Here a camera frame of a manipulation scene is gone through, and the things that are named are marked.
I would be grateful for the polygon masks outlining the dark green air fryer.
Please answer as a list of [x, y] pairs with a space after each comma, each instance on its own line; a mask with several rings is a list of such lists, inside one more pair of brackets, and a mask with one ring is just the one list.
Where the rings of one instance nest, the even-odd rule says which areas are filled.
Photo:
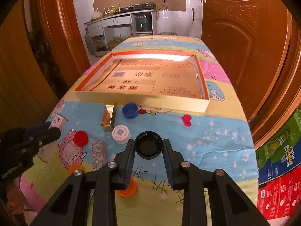
[[152, 30], [151, 15], [139, 15], [135, 18], [137, 32], [147, 32]]

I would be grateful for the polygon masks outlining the floral clear lighter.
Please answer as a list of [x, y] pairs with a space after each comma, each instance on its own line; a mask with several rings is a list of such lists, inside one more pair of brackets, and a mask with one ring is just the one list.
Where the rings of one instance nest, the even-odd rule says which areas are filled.
[[91, 169], [92, 171], [100, 169], [103, 165], [107, 164], [107, 144], [103, 140], [96, 140], [92, 143], [91, 153]]

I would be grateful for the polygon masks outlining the orange bottle cap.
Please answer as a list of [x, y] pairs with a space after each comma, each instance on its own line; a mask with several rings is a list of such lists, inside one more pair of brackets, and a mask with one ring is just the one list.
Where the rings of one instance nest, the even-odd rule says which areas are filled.
[[134, 178], [130, 179], [130, 182], [125, 190], [116, 190], [115, 192], [122, 197], [129, 197], [134, 195], [138, 190], [137, 183]]

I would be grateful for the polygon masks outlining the yellow-orange bottle cap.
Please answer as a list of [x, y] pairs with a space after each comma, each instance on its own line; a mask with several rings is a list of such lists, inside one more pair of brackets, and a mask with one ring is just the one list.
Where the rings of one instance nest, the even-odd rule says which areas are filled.
[[70, 177], [76, 170], [81, 170], [82, 172], [86, 172], [85, 168], [78, 165], [78, 164], [73, 164], [68, 170], [68, 177]]

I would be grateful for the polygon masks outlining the potted green plant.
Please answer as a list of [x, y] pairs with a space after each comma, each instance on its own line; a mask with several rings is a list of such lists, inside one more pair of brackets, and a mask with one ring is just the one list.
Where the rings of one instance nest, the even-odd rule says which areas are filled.
[[125, 41], [127, 38], [128, 38], [127, 36], [121, 34], [113, 36], [113, 38], [110, 41], [108, 41], [109, 50], [113, 50], [113, 48], [117, 47], [120, 43]]

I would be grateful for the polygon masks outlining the white kitchen counter cabinet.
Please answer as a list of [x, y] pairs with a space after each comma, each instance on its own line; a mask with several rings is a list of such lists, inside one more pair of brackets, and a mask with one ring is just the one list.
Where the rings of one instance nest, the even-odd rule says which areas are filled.
[[[152, 30], [147, 32], [137, 32], [135, 18], [139, 15], [151, 15]], [[155, 10], [132, 11], [116, 15], [111, 15], [94, 21], [87, 22], [92, 41], [94, 55], [103, 56], [109, 52], [108, 41], [115, 35], [124, 35], [128, 38], [157, 34], [158, 12]]]

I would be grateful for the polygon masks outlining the red bottle cap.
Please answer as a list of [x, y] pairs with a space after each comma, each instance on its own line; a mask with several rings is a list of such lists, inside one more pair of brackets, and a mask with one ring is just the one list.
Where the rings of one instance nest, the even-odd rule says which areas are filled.
[[80, 130], [75, 133], [74, 144], [77, 145], [78, 147], [84, 147], [85, 145], [87, 145], [88, 141], [89, 141], [89, 137], [85, 131]]

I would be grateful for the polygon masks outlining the black gas stove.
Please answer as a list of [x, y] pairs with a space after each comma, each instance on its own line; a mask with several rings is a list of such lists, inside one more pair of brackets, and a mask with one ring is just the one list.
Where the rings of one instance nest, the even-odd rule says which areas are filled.
[[125, 8], [121, 8], [121, 12], [130, 12], [130, 11], [141, 11], [141, 10], [156, 10], [156, 4], [154, 3], [138, 3], [135, 5], [130, 5]]

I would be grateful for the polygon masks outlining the blue bottle cap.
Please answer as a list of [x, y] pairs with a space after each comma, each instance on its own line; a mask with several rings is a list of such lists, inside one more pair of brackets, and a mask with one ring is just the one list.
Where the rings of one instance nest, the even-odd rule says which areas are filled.
[[127, 103], [122, 107], [122, 113], [127, 119], [134, 119], [138, 116], [139, 110], [135, 103]]

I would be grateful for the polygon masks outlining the brown wooden door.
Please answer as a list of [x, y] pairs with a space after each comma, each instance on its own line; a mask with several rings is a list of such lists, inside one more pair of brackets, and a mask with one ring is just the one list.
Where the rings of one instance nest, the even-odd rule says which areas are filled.
[[204, 0], [203, 8], [203, 42], [260, 147], [300, 106], [300, 27], [281, 0]]

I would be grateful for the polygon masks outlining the colourful cartoon tablecloth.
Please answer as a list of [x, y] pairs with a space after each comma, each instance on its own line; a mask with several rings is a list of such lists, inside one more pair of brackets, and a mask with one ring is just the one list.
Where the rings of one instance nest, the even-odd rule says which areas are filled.
[[[196, 54], [210, 102], [205, 113], [198, 115], [140, 107], [136, 118], [126, 119], [118, 109], [115, 124], [128, 127], [132, 138], [144, 131], [154, 131], [169, 139], [173, 149], [197, 167], [225, 170], [250, 200], [256, 202], [257, 162], [251, 132], [233, 86], [214, 54], [199, 39], [183, 36], [130, 38], [114, 48], [114, 52], [134, 50], [178, 50]], [[78, 164], [87, 172], [92, 170], [93, 141], [105, 141], [108, 162], [125, 149], [124, 144], [116, 143], [112, 134], [101, 128], [104, 109], [103, 104], [79, 101], [70, 89], [50, 114], [49, 121], [57, 114], [67, 119], [62, 135], [48, 162], [35, 157], [33, 167], [20, 180], [20, 190], [36, 212], [67, 179], [71, 165]], [[84, 147], [74, 144], [74, 135], [80, 130], [89, 137]], [[118, 224], [180, 225], [183, 193], [168, 186], [162, 156], [153, 160], [136, 157], [132, 175], [138, 190], [129, 197], [116, 196]]]

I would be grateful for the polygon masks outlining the red drink carton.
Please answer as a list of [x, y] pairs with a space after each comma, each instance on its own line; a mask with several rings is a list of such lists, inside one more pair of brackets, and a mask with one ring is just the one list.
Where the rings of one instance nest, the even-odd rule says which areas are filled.
[[257, 209], [265, 219], [291, 216], [300, 202], [300, 166], [259, 187]]

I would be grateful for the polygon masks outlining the grey gas cylinder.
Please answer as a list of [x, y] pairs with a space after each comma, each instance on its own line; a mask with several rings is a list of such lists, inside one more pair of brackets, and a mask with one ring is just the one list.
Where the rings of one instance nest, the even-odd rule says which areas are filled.
[[90, 54], [93, 55], [94, 54], [94, 49], [93, 49], [92, 41], [91, 41], [90, 34], [89, 34], [89, 31], [88, 31], [87, 27], [85, 27], [85, 36], [84, 36], [84, 38], [85, 38], [85, 42], [86, 42], [88, 52], [90, 52]]

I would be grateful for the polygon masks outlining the orange cardboard tray box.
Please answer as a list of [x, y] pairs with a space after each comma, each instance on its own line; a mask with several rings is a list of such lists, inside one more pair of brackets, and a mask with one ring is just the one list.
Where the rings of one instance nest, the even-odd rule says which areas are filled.
[[83, 102], [204, 113], [209, 91], [196, 54], [170, 50], [109, 53], [74, 89]]

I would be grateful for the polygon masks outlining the black bottle cap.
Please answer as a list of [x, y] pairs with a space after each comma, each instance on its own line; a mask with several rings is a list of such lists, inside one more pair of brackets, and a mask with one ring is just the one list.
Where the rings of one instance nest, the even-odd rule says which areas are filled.
[[145, 160], [155, 159], [163, 149], [163, 139], [153, 131], [140, 133], [135, 139], [135, 151]]

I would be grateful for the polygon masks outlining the gold mirrored lighter box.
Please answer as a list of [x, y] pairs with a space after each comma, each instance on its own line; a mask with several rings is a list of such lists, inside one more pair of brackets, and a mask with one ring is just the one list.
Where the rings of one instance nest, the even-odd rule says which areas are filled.
[[105, 105], [104, 114], [101, 122], [101, 128], [104, 130], [104, 132], [113, 131], [116, 118], [116, 111], [116, 105]]

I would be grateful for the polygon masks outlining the white bottle cap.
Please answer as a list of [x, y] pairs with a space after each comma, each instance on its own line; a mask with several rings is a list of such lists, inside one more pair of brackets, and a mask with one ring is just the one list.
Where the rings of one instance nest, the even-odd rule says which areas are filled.
[[118, 125], [112, 131], [112, 137], [118, 144], [125, 144], [131, 138], [131, 133], [125, 125]]

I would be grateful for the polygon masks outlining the green beer carton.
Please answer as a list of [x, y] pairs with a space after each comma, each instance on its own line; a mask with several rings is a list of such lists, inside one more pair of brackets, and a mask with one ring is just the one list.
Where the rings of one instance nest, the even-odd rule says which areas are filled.
[[267, 143], [256, 150], [260, 184], [286, 174], [300, 165], [300, 110]]

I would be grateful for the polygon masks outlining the white Hello Kitty lighter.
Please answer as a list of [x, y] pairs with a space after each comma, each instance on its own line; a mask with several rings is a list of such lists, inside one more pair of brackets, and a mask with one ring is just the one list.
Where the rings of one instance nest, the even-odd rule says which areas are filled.
[[[64, 126], [67, 123], [67, 119], [63, 116], [61, 116], [60, 114], [57, 114], [54, 119], [52, 120], [51, 124], [50, 124], [50, 128], [53, 127], [57, 127], [60, 131], [62, 131], [62, 129], [64, 128]], [[42, 146], [39, 149], [38, 152], [38, 157], [40, 158], [41, 161], [47, 163], [51, 154], [52, 154], [52, 150], [54, 149], [54, 147], [57, 145], [57, 141], [54, 140], [53, 142]]]

